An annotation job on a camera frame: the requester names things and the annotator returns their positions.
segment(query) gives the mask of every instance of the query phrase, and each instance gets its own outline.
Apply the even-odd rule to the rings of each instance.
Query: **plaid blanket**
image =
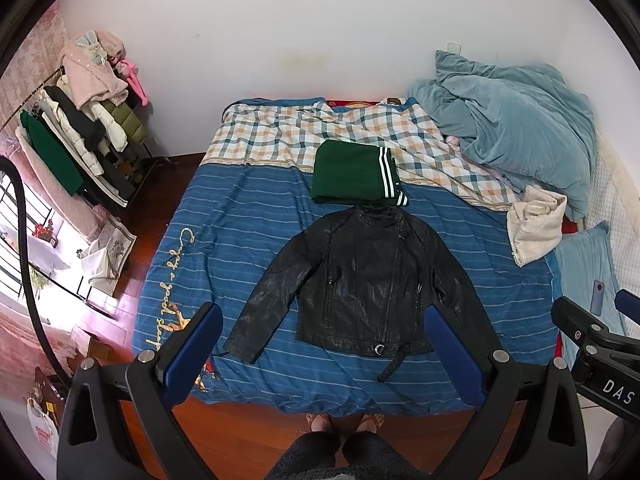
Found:
[[[403,182],[440,186],[472,205],[506,210],[518,201],[506,184],[457,156],[413,98],[358,108],[332,108],[322,98],[237,102],[224,111],[202,164],[294,166],[312,173],[316,149],[327,139],[389,147]]]

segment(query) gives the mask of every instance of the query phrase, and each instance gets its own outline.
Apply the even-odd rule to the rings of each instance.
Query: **sandal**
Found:
[[[360,420],[358,428],[360,428],[360,426],[362,426],[363,422],[367,422],[369,420],[373,420],[373,423],[376,425],[376,434],[377,434],[378,431],[380,430],[380,426],[382,426],[384,424],[384,422],[385,422],[385,416],[382,415],[381,413],[376,413],[374,415],[365,415]]]
[[[326,420],[331,426],[331,431],[335,433],[334,422],[331,418],[331,415],[327,415],[326,413],[313,413],[313,414],[307,413],[306,414],[306,421],[309,424],[309,431],[313,431],[311,429],[311,425],[313,424],[313,421],[316,420],[317,416],[319,416],[320,418],[324,418],[324,420]]]

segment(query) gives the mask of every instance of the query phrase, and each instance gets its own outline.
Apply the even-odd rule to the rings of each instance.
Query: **black cable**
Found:
[[[29,311],[29,317],[31,317],[33,330],[36,333],[38,342],[40,343],[40,346],[42,346],[42,351],[49,360],[53,371],[58,375],[60,381],[62,381],[67,388],[70,388],[71,377],[65,372],[60,361],[58,361],[58,358],[47,339],[47,335],[44,332],[42,322],[40,321],[40,315],[38,314],[38,309],[36,307],[33,289],[31,288],[29,255],[27,251],[27,206],[26,199],[24,197],[22,179],[20,178],[20,173],[18,173],[14,164],[4,156],[0,156],[0,171],[4,171],[9,177],[11,183],[14,185],[15,201],[18,208],[18,257],[20,259],[20,275],[22,277],[24,298],[27,301],[27,310]]]

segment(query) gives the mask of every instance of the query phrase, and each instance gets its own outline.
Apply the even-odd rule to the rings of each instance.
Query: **metal screw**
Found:
[[[509,360],[509,354],[504,350],[496,350],[494,352],[494,359],[499,363],[505,363]]]
[[[138,361],[141,363],[148,363],[156,357],[156,353],[153,350],[143,350],[138,354]]]
[[[562,359],[561,357],[556,357],[556,358],[554,358],[554,366],[558,370],[564,370],[566,368],[566,361],[564,359]]]
[[[80,367],[82,370],[88,370],[89,368],[93,368],[95,365],[95,360],[92,357],[88,357],[87,359],[83,359],[80,363]]]

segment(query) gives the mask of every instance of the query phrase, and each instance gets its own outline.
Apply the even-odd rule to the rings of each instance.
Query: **teal comforter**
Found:
[[[596,161],[587,97],[551,65],[494,66],[437,51],[436,79],[408,92],[467,158],[501,170],[524,191],[542,184],[567,196],[566,215],[585,216]]]

